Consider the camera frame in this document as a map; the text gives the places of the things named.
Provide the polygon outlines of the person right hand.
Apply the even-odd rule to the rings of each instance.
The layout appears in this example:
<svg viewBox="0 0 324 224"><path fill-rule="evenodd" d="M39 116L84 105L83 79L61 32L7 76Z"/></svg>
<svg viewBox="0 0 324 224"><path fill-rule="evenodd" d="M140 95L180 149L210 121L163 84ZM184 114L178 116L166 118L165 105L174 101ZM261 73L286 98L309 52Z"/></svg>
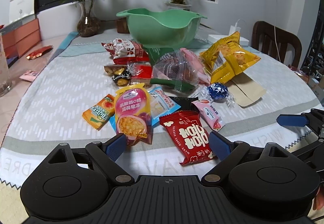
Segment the person right hand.
<svg viewBox="0 0 324 224"><path fill-rule="evenodd" d="M314 198L313 210L321 210L324 207L324 189L323 186L319 187L316 197Z"/></svg>

